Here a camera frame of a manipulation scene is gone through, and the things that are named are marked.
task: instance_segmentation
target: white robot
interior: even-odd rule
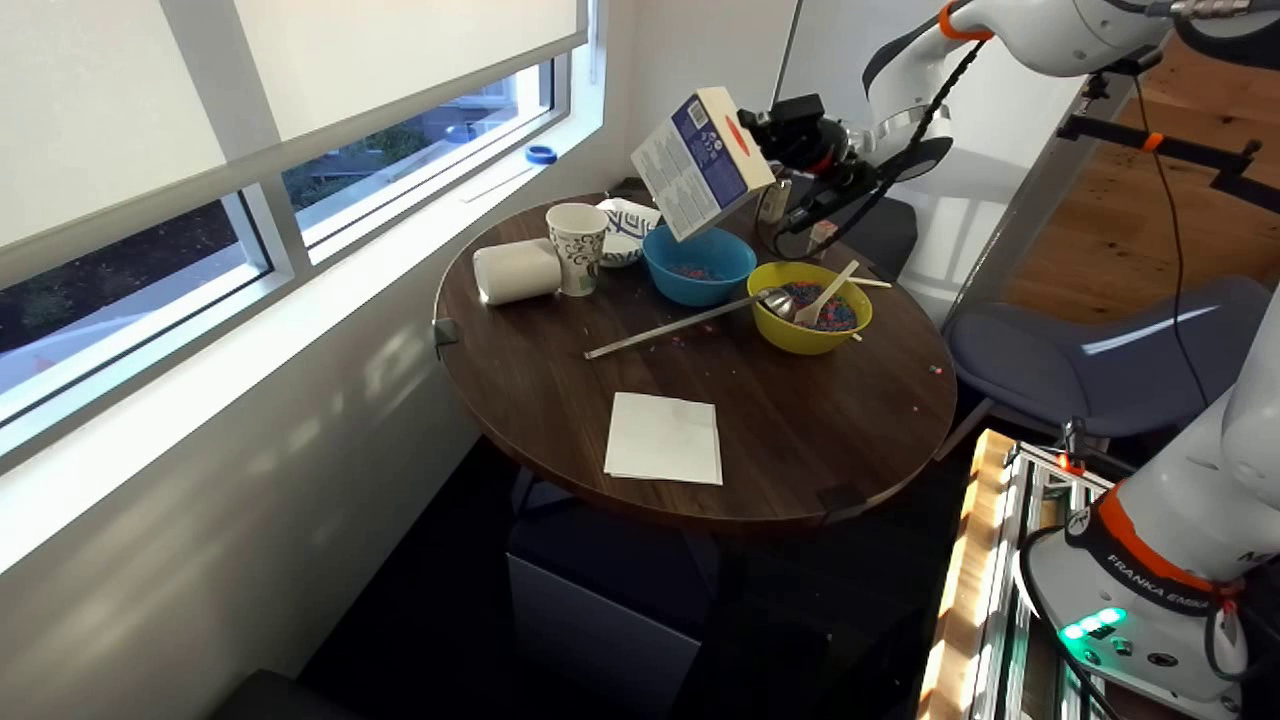
[[[1084,76],[1152,56],[1168,32],[1216,60],[1280,68],[1280,0],[968,0],[884,44],[864,92],[864,136],[812,140],[792,156],[832,172],[832,200],[800,208],[812,224],[848,196],[928,172],[948,152],[936,116],[940,60],[996,36],[1044,76]],[[788,116],[744,116],[764,156],[796,152]],[[1280,556],[1280,300],[1272,300],[1232,392],[1196,416],[1152,464],[1088,516],[1024,548],[1024,584],[1080,668],[1188,716],[1236,716],[1248,668],[1236,584]]]

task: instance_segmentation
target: box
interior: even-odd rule
[[[736,120],[728,88],[692,92],[632,152],[632,164],[676,240],[712,228],[752,192],[776,184],[756,136]]]

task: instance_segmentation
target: floor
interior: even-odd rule
[[[968,456],[972,440],[872,516],[728,544],[672,716],[912,716]],[[368,720],[632,716],[516,652],[512,488],[520,468],[480,440],[300,680]],[[1272,716],[1268,676],[1248,716]]]

